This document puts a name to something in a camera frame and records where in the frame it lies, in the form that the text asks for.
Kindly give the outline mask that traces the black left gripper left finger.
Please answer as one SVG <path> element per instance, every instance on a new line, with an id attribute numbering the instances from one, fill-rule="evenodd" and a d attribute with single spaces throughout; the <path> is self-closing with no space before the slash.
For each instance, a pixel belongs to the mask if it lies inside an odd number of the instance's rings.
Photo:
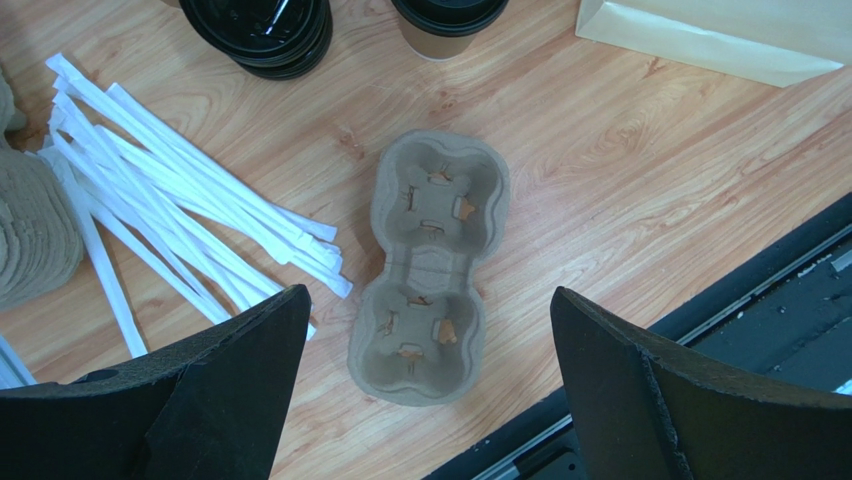
<path id="1" fill-rule="evenodd" d="M 295 285 L 145 356 L 1 394 L 5 479 L 266 479 L 306 343 Z"/>

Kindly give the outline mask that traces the single paper cup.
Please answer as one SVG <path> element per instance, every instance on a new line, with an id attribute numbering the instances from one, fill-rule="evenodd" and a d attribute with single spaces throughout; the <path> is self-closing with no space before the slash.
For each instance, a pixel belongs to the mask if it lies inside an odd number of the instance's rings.
<path id="1" fill-rule="evenodd" d="M 476 34 L 462 37 L 445 37 L 428 33 L 402 17 L 399 28 L 411 49 L 430 61 L 444 61 L 464 52 L 476 38 Z"/>

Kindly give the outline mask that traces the single cardboard cup carrier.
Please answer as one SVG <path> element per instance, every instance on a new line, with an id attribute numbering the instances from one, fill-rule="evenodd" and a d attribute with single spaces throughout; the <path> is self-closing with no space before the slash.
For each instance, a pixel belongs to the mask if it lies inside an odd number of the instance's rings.
<path id="1" fill-rule="evenodd" d="M 366 394 L 429 407 L 472 388 L 486 337 L 474 275 L 498 249 L 509 205 L 508 166 L 479 139 L 412 130 L 384 150 L 370 210 L 384 267 L 363 291 L 348 352 Z"/>

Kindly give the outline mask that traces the brown paper bag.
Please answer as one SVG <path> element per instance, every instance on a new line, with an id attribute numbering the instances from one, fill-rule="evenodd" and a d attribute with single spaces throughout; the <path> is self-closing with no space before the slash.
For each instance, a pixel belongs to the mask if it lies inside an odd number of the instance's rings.
<path id="1" fill-rule="evenodd" d="M 583 1 L 575 33 L 775 87 L 851 63 L 848 1 Z"/>

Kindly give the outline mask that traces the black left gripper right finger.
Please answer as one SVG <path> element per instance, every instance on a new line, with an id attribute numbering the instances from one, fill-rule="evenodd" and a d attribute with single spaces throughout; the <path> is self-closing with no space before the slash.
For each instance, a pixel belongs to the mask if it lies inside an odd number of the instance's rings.
<path id="1" fill-rule="evenodd" d="M 592 479 L 847 479 L 851 399 L 754 374 L 565 287 L 550 318 Z"/>

